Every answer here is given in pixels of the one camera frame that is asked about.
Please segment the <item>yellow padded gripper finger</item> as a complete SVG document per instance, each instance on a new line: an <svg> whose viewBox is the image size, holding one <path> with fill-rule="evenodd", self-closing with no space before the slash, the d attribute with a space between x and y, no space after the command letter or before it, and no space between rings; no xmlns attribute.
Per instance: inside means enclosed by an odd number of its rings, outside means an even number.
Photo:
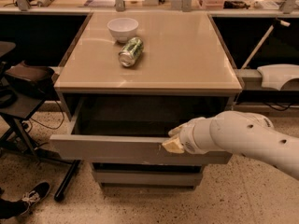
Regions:
<svg viewBox="0 0 299 224"><path fill-rule="evenodd" d="M189 126L192 125L193 123L197 122L199 119L204 119L204 117L195 118L195 119L190 119L189 121L180 124L179 126L175 127L174 129L171 129L171 130L168 132L168 136L169 136L169 137L173 137L173 136L175 136L176 134L179 134L180 131L181 131L183 128L185 128L185 127L189 127Z"/></svg>
<svg viewBox="0 0 299 224"><path fill-rule="evenodd" d="M162 146L170 153L182 154L184 152L184 147L177 136L165 140Z"/></svg>

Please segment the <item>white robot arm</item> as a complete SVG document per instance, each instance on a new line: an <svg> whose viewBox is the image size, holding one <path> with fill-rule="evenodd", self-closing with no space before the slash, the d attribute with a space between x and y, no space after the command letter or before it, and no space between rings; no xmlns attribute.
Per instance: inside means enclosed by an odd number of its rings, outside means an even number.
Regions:
<svg viewBox="0 0 299 224"><path fill-rule="evenodd" d="M276 131L264 115L224 111L212 118L191 119L168 135L163 147L170 153L226 151L262 161L299 179L299 138Z"/></svg>

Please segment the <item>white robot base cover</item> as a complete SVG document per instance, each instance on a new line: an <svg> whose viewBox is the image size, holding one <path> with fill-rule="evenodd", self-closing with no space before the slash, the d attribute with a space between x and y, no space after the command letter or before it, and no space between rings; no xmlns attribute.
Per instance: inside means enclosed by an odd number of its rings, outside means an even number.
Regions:
<svg viewBox="0 0 299 224"><path fill-rule="evenodd" d="M260 66L257 71L262 76L262 87L280 91L291 80L299 78L299 65L271 64Z"/></svg>

